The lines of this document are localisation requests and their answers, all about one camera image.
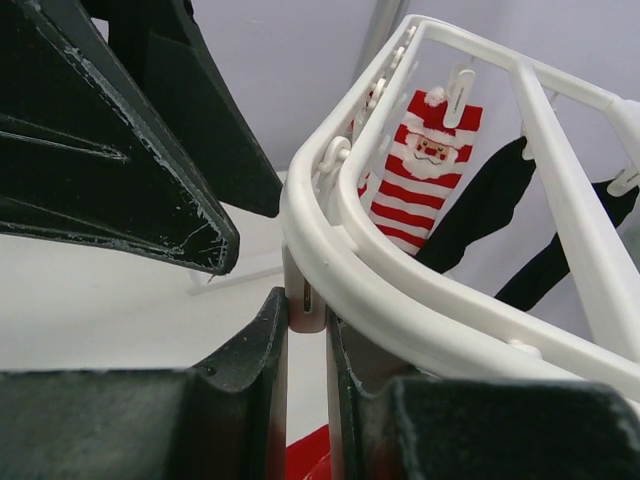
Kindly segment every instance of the santa beard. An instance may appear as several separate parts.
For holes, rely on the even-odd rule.
[[[414,145],[407,145],[402,166],[417,179],[426,180],[451,173],[457,158],[458,151],[455,148],[450,148],[447,158],[441,160],[424,152],[416,152]]]

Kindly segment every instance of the drying rack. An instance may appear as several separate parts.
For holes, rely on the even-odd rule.
[[[402,103],[425,40],[509,73],[595,343],[422,266],[362,208],[358,181],[384,148],[385,122]],[[351,145],[345,132],[372,85],[383,84]],[[376,344],[435,375],[588,379],[613,386],[640,412],[640,275],[543,87],[602,111],[633,162],[625,182],[637,181],[640,104],[445,22],[405,17],[291,163],[280,216],[292,328],[321,330],[330,308]]]

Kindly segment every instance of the clothespin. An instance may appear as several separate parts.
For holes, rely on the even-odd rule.
[[[444,114],[443,125],[447,128],[456,128],[460,125],[460,119],[467,105],[471,87],[476,79],[476,72],[471,69],[474,57],[471,57],[467,63],[459,63],[454,65],[449,74],[449,82],[447,84],[447,97],[449,105]]]
[[[551,94],[551,97],[549,97],[549,104],[551,105],[551,107],[553,107],[553,103],[556,101],[557,98],[558,98],[558,92],[553,92]],[[527,129],[524,126],[524,122],[520,124],[520,136],[521,137],[527,136]],[[533,149],[531,148],[531,142],[529,142],[528,138],[527,138],[527,144],[525,145],[524,150],[522,150],[522,159],[523,160],[534,159]]]
[[[640,172],[635,165],[629,165],[622,170],[607,187],[607,193],[614,197],[621,197],[640,185]]]

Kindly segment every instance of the black plastic part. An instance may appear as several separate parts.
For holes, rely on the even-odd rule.
[[[238,232],[84,9],[14,0],[0,17],[0,233],[229,272]]]
[[[83,0],[83,4],[91,15],[109,22],[109,46],[218,200],[275,217],[282,183],[213,61],[191,2]]]
[[[184,371],[0,377],[0,478],[284,478],[287,301]]]
[[[638,418],[609,387],[437,379],[328,325],[334,480],[640,478]]]

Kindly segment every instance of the white pom-pom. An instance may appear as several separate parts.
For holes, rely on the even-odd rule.
[[[424,103],[430,107],[440,105],[447,99],[447,92],[442,87],[434,87],[425,95]]]

